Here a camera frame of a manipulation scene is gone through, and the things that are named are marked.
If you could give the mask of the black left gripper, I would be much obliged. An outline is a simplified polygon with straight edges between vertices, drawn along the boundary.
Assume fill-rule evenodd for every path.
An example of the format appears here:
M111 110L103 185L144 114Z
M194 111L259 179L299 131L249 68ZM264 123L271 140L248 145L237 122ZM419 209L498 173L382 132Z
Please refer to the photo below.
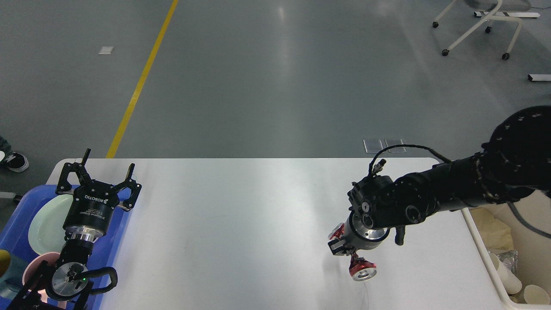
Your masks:
M81 162L63 164L55 193L73 196L73 202L62 225L67 234L93 231L94 238L101 238L108 233L114 208L130 212L136 206L142 185L132 178L134 163L129 165L124 181L117 185L93 182L85 169L90 153L91 149L86 149ZM79 186L74 190L68 180L71 173L74 173L79 181ZM130 191L128 198L120 200L118 193L126 189Z

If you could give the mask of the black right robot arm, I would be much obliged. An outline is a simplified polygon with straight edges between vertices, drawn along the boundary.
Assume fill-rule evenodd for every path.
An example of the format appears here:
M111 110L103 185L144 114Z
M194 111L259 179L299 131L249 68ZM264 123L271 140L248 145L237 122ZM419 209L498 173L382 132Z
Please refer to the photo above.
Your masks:
M408 225L437 212L486 204L508 204L520 224L549 238L549 232L529 224L514 204L535 191L550 196L550 133L550 106L525 108L498 125L482 151L452 161L428 149L440 163L396 180L380 175L386 161L377 160L391 147L378 151L368 174L352 183L347 194L350 215L329 234L329 249L336 256L369 251L391 228L396 230L396 245L403 245Z

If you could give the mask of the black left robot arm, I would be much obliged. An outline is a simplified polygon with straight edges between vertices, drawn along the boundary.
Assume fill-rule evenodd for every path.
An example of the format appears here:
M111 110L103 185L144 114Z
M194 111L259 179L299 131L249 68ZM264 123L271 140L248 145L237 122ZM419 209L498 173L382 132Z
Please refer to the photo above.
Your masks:
M138 200L142 185L133 179L135 164L128 167L125 179L114 185L91 178L85 168L87 149L80 162L63 165L55 187L57 196L71 197L62 225L64 244L56 261L42 259L30 277L17 288L9 310L60 310L60 304L72 303L85 310L91 296L105 294L118 284L114 267L91 269L88 265L95 243L106 237L116 209L130 212ZM43 298L56 300L53 305Z

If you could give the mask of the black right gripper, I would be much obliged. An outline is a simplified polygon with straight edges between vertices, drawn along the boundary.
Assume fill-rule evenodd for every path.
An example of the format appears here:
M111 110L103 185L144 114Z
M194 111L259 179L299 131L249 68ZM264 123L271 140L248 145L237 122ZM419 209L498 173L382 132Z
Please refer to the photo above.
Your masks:
M351 211L344 222L342 239L331 239L328 247L334 256L350 256L356 251L370 251L377 248L388 234L388 228L367 228L356 212Z

